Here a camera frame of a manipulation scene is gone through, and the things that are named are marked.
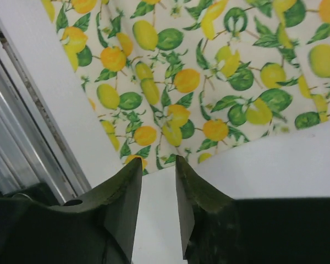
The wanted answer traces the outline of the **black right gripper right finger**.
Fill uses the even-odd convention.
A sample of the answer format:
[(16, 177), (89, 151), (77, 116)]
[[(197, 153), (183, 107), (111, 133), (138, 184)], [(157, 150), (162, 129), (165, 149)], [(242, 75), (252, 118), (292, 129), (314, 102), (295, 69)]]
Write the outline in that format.
[(330, 263), (330, 197), (233, 199), (175, 160), (187, 263)]

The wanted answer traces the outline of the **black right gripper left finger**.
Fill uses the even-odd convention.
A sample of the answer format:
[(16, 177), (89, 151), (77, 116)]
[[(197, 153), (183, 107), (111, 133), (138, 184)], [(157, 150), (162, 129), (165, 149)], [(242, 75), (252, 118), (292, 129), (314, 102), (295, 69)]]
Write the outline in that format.
[(131, 263), (142, 161), (59, 206), (0, 198), (0, 263)]

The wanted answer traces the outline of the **lemon print skirt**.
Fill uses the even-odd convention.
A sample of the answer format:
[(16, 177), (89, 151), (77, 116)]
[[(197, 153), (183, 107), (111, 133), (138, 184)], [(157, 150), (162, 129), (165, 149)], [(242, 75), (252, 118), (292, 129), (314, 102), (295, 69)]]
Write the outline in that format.
[(330, 119), (330, 1), (43, 1), (123, 164), (192, 165)]

